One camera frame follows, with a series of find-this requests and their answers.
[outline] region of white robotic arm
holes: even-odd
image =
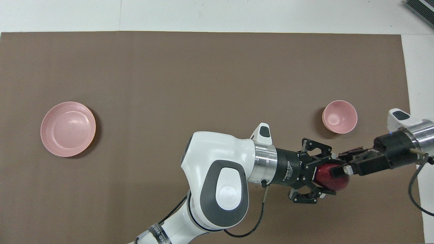
[[[181,159],[190,186],[181,208],[152,225],[138,244],[184,244],[242,221],[249,207],[247,182],[269,184],[277,168],[270,128],[261,123],[250,139],[195,132]]]

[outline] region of black cable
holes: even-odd
[[[424,212],[424,213],[426,213],[426,214],[428,214],[428,215],[430,215],[430,216],[433,216],[434,217],[434,214],[433,213],[431,213],[431,212],[429,212],[429,211],[427,211],[427,210],[425,210],[424,208],[422,208],[415,200],[414,200],[414,198],[413,198],[413,195],[412,195],[412,193],[411,193],[411,189],[412,189],[412,187],[413,187],[413,183],[414,183],[414,181],[416,180],[416,178],[417,178],[417,176],[418,176],[418,174],[421,172],[421,170],[422,170],[422,168],[424,167],[424,165],[428,162],[428,159],[429,159],[429,156],[428,156],[428,154],[425,154],[424,155],[424,158],[423,158],[423,160],[422,160],[422,162],[421,162],[421,165],[419,166],[419,168],[416,170],[416,172],[413,174],[413,176],[411,177],[411,180],[410,180],[410,183],[408,184],[408,196],[410,197],[410,200],[411,200],[411,202],[420,210],[420,211],[422,211],[422,212]]]
[[[243,235],[235,235],[235,234],[230,233],[227,229],[224,229],[224,232],[225,232],[226,234],[228,234],[228,235],[230,235],[230,236],[232,236],[232,237],[242,238],[242,237],[246,237],[246,236],[250,235],[251,233],[253,233],[253,232],[258,228],[259,224],[261,223],[262,217],[264,216],[265,198],[267,197],[268,187],[269,187],[269,186],[270,186],[270,185],[267,185],[267,186],[265,187],[264,197],[262,198],[261,215],[259,216],[259,220],[258,220],[258,222],[256,223],[255,227],[253,227],[253,229],[252,229],[251,231],[249,231],[249,232],[247,232],[247,233],[245,233],[245,234],[243,234]]]
[[[169,218],[173,212],[175,212],[179,206],[181,206],[181,204],[184,203],[184,201],[187,199],[187,195],[185,195],[185,197],[178,203],[178,205],[176,205],[176,207],[174,209],[172,209],[172,211],[170,211],[170,213],[168,215],[166,215],[166,217],[164,217],[162,220],[160,220],[160,222],[158,224],[162,224],[167,218]]]
[[[264,215],[264,204],[265,204],[265,203],[263,202],[263,203],[262,203],[262,209],[261,209],[261,215],[260,215],[260,217],[259,217],[259,220],[258,220],[258,222],[256,223],[255,227],[253,227],[253,229],[252,229],[251,231],[249,231],[249,232],[247,232],[246,234],[243,234],[243,235],[235,235],[235,234],[232,234],[232,233],[230,233],[229,231],[227,231],[227,229],[224,229],[224,232],[226,232],[226,234],[228,234],[228,235],[230,235],[230,236],[232,236],[232,237],[236,237],[236,238],[246,237],[246,236],[250,235],[251,233],[253,233],[253,232],[256,230],[256,228],[258,228],[259,224],[261,223],[262,216]]]

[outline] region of pink shallow bowl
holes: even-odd
[[[71,157],[90,145],[95,131],[95,118],[86,106],[78,102],[63,102],[45,115],[41,139],[54,155]]]
[[[347,101],[336,100],[327,105],[322,112],[322,122],[332,132],[345,134],[357,124],[357,112]]]

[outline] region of robotic arm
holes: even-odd
[[[424,151],[434,164],[434,123],[418,120],[392,109],[391,133],[377,137],[371,149],[355,148],[331,153],[325,144],[304,138],[302,150],[289,151],[272,145],[270,128],[261,123],[250,139],[215,132],[195,132],[181,159],[190,186],[186,200],[168,219],[140,234],[137,244],[184,244],[195,237],[221,231],[240,223],[249,207],[247,183],[263,187],[274,183],[291,187],[294,203],[315,204],[326,194],[345,188],[349,175],[367,175],[417,163]],[[321,153],[310,156],[319,148]],[[310,192],[297,189],[307,186]]]

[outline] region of white table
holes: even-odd
[[[401,0],[0,1],[0,32],[117,30],[401,34],[411,114],[434,119],[434,29]],[[433,185],[427,166],[419,190],[431,211]],[[423,220],[432,243],[434,217]]]

